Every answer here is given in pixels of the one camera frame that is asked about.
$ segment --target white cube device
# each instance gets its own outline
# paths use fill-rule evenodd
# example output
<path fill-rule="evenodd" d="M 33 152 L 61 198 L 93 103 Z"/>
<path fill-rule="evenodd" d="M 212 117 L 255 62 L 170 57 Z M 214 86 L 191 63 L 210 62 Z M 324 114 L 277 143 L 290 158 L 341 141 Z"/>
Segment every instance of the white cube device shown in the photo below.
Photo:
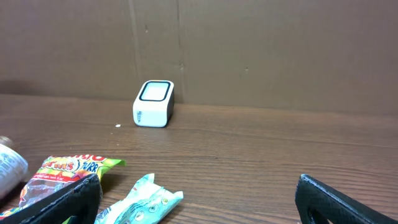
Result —
<path fill-rule="evenodd" d="M 138 126 L 166 127 L 174 108 L 174 83 L 149 80 L 143 84 L 134 104 L 132 116 Z"/>

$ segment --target teal snack packet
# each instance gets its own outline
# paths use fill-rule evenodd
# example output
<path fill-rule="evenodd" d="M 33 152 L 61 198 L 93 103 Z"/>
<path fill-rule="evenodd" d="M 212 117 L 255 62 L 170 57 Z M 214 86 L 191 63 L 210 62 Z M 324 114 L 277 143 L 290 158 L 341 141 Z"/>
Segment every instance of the teal snack packet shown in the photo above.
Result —
<path fill-rule="evenodd" d="M 139 179 L 127 197 L 103 210 L 95 224 L 158 223 L 183 199 L 182 192 L 169 192 L 154 184 L 155 174 Z"/>

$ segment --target snack bag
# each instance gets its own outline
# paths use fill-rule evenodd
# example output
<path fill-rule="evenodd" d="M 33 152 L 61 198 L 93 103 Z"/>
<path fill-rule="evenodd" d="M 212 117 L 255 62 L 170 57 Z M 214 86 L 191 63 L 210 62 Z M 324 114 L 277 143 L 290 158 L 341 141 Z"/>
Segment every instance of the snack bag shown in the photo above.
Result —
<path fill-rule="evenodd" d="M 42 167 L 22 189 L 19 208 L 12 208 L 0 213 L 0 220 L 42 200 L 88 174 L 95 173 L 101 180 L 104 173 L 118 164 L 124 165 L 124 161 L 93 155 L 50 156 L 44 160 Z"/>
<path fill-rule="evenodd" d="M 95 224 L 158 223 L 183 199 L 154 184 L 155 174 L 139 179 L 127 197 L 97 215 Z"/>

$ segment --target white bottle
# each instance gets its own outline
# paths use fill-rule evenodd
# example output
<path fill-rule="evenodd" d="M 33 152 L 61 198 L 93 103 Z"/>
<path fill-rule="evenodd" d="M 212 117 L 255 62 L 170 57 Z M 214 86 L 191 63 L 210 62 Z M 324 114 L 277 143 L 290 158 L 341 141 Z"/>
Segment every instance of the white bottle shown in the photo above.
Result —
<path fill-rule="evenodd" d="M 6 196 L 26 175 L 26 160 L 14 149 L 14 143 L 0 136 L 0 199 Z"/>

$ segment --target brown cardboard wall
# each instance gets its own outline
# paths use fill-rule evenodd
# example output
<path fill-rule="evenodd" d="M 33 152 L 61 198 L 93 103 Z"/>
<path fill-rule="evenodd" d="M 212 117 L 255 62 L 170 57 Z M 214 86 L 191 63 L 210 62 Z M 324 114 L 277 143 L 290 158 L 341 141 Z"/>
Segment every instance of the brown cardboard wall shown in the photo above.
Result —
<path fill-rule="evenodd" d="M 4 0 L 0 93 L 397 114 L 395 0 Z"/>

